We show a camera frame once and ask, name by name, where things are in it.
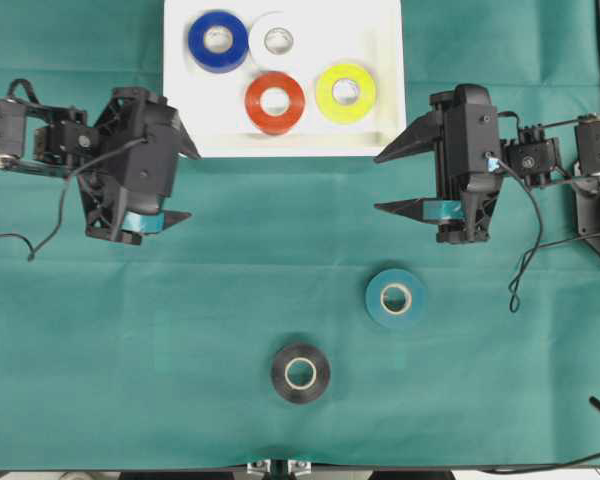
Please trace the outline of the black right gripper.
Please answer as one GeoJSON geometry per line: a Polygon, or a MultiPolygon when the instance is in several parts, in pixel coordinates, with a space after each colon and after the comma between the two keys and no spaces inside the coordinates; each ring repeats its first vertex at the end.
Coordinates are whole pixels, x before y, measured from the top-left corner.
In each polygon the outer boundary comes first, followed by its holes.
{"type": "Polygon", "coordinates": [[[502,178],[496,172],[502,159],[501,140],[500,157],[488,159],[488,169],[498,177],[499,189],[491,194],[465,192],[461,194],[460,200],[449,199],[445,173],[443,115],[451,106],[453,91],[431,95],[429,103],[432,111],[414,120],[373,159],[376,164],[379,164],[434,149],[437,199],[417,198],[376,203],[374,207],[418,222],[436,222],[437,241],[440,243],[484,242],[489,239],[489,224],[502,185],[502,178]]]}

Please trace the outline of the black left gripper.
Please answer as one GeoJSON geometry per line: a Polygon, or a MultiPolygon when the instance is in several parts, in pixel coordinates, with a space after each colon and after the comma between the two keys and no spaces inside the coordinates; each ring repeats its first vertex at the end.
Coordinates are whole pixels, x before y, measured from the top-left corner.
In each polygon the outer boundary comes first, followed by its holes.
{"type": "Polygon", "coordinates": [[[179,211],[142,215],[126,210],[119,199],[119,186],[110,174],[109,162],[143,142],[146,128],[153,124],[170,127],[170,160],[178,156],[201,158],[178,110],[169,106],[164,96],[141,87],[116,88],[93,125],[98,133],[95,155],[101,160],[77,176],[88,236],[139,245],[147,234],[159,234],[192,216],[179,211]]]}

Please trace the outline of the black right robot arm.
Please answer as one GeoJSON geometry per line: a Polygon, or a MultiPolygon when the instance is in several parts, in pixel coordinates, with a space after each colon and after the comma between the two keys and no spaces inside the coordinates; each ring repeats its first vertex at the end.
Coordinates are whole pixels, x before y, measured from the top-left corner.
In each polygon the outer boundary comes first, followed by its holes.
{"type": "Polygon", "coordinates": [[[518,178],[527,188],[553,184],[562,169],[559,141],[546,126],[517,127],[512,140],[500,136],[500,119],[515,118],[499,111],[488,90],[461,84],[431,95],[430,111],[413,121],[374,161],[426,152],[435,155],[436,195],[376,204],[376,209],[437,227],[440,243],[469,244],[489,240],[505,177],[518,178]]]}

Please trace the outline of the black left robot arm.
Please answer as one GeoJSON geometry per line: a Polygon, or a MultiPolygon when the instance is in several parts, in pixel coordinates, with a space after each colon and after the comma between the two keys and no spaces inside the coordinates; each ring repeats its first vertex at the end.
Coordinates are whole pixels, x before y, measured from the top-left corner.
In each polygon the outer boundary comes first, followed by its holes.
{"type": "Polygon", "coordinates": [[[75,106],[44,105],[23,78],[0,98],[0,171],[78,187],[87,236],[128,245],[191,213],[167,210],[180,158],[197,148],[166,97],[117,87],[95,123],[75,106]]]}

